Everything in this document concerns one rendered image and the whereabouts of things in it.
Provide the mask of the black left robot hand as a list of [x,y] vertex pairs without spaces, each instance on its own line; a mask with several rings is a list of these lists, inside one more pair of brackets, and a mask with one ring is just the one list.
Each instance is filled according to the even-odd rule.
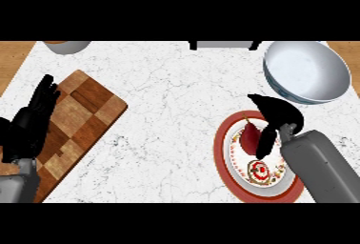
[[0,146],[3,163],[22,158],[36,158],[45,147],[49,120],[61,96],[53,76],[46,74],[34,91],[27,107],[22,107],[14,120],[0,117]]

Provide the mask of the grey round pot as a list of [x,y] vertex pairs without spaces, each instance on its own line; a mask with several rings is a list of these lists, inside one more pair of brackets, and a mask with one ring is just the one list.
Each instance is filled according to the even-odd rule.
[[89,41],[45,41],[46,46],[56,54],[76,54],[83,51],[90,42]]

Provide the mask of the checkered wooden cutting board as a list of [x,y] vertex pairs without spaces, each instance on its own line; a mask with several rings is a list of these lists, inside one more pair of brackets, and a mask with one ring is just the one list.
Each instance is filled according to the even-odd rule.
[[77,70],[59,83],[61,97],[50,117],[45,149],[37,158],[40,187],[34,202],[46,200],[55,187],[98,143],[129,105]]

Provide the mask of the red-rimmed white plate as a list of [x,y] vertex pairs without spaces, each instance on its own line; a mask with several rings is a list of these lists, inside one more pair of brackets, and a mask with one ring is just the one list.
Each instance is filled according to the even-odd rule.
[[248,124],[263,131],[267,121],[258,111],[235,113],[219,127],[214,139],[214,161],[225,185],[244,202],[295,202],[304,184],[281,154],[276,137],[270,154],[258,160],[244,150],[242,133]]

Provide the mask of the grey appliance with black legs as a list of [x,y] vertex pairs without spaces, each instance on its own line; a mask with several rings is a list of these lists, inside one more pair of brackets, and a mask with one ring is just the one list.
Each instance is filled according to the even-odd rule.
[[241,48],[256,51],[260,41],[191,41],[191,50],[197,51],[199,48]]

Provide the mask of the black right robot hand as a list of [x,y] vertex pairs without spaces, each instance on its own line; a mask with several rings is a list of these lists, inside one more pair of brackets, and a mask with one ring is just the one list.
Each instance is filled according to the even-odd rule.
[[263,129],[256,150],[256,157],[261,160],[273,150],[282,125],[294,124],[292,133],[300,133],[304,127],[304,116],[300,110],[284,99],[260,94],[250,94],[248,97],[253,99],[267,121],[267,127]]

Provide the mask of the dark red pear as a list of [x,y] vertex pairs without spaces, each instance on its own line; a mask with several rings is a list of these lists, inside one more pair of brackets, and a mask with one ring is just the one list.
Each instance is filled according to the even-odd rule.
[[256,124],[247,118],[247,126],[241,135],[241,147],[248,155],[256,155],[258,140],[261,136],[261,131],[256,127]]

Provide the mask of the white bowl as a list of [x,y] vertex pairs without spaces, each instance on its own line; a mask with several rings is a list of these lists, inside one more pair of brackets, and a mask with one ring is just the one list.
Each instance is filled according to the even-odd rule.
[[275,92],[298,104],[338,100],[351,85],[346,61],[319,41],[275,41],[264,53],[263,71]]

